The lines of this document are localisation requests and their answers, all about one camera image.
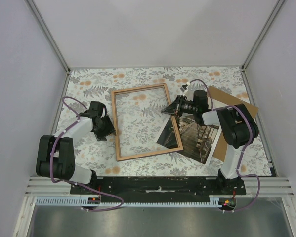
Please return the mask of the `wooden picture frame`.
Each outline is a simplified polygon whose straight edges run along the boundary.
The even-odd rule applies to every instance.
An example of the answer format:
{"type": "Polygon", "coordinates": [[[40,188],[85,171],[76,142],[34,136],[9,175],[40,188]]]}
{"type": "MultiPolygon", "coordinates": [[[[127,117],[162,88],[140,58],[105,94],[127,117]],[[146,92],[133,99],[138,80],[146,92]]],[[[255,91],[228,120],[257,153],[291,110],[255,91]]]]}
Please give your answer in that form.
{"type": "Polygon", "coordinates": [[[183,149],[175,116],[161,112],[170,103],[165,83],[112,91],[117,161],[183,149]]]}

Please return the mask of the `boardwalk landscape photo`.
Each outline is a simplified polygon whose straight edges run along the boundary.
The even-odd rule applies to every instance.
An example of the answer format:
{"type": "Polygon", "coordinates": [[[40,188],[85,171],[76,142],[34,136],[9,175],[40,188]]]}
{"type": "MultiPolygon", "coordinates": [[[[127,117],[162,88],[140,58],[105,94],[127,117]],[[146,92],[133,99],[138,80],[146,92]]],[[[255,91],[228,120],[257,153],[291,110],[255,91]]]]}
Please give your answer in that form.
{"type": "MultiPolygon", "coordinates": [[[[204,165],[209,165],[221,135],[221,128],[216,125],[200,126],[192,115],[185,115],[176,120],[183,150],[180,154],[204,165]]],[[[178,147],[172,119],[169,118],[161,127],[155,142],[168,149],[178,147]]]]}

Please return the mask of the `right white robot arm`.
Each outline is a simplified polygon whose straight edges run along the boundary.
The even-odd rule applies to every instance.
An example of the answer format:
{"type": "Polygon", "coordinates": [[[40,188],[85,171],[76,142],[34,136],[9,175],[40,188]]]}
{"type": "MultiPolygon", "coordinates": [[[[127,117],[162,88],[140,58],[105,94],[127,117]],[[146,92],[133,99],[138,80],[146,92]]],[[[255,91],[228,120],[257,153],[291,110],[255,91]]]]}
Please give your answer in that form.
{"type": "Polygon", "coordinates": [[[250,104],[224,97],[220,90],[210,86],[205,91],[195,90],[192,100],[177,95],[171,104],[161,110],[163,114],[176,117],[189,114],[197,125],[220,128],[226,142],[226,152],[215,180],[215,188],[224,195],[234,189],[239,194],[246,192],[239,169],[246,147],[259,135],[254,121],[257,111],[250,112],[249,108],[250,104]]]}

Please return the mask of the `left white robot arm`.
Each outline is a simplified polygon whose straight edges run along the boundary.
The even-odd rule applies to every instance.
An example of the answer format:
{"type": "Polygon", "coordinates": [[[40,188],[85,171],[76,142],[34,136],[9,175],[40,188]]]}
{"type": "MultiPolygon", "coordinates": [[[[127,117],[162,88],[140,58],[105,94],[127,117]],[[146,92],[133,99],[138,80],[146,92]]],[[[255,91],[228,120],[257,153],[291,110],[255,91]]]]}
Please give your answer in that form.
{"type": "Polygon", "coordinates": [[[92,101],[89,108],[77,114],[77,120],[62,132],[40,138],[36,174],[54,180],[81,183],[88,194],[98,190],[96,173],[76,165],[74,146],[87,134],[93,133],[97,141],[106,141],[115,134],[114,126],[101,102],[92,101]]]}

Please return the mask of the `brown cardboard backing board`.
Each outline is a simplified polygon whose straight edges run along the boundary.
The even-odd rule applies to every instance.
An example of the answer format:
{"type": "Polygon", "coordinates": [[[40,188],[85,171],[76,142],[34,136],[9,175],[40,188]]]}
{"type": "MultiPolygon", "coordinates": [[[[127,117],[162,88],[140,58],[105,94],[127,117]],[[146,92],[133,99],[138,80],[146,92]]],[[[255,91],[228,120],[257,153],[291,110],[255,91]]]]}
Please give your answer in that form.
{"type": "MultiPolygon", "coordinates": [[[[219,101],[219,102],[226,104],[226,105],[244,104],[246,106],[247,110],[249,111],[249,113],[251,114],[252,118],[255,119],[257,112],[258,112],[258,107],[254,106],[250,103],[247,103],[237,97],[234,97],[230,94],[227,94],[224,91],[219,90],[213,86],[209,86],[208,90],[209,90],[208,95],[210,95],[212,97],[212,99],[215,101],[219,101]]],[[[213,157],[224,162],[226,151],[227,151],[227,143],[221,133],[221,135],[218,139],[216,148],[214,150],[213,157]]]]}

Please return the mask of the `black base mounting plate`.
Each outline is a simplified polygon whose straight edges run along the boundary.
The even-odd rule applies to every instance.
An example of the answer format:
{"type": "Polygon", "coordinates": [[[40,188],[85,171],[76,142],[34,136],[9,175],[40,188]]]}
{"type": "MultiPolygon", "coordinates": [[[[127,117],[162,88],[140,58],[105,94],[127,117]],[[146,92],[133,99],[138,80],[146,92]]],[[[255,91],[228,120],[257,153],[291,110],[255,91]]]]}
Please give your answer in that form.
{"type": "Polygon", "coordinates": [[[209,196],[245,195],[244,181],[218,177],[98,177],[94,188],[124,201],[208,201],[209,196]]]}

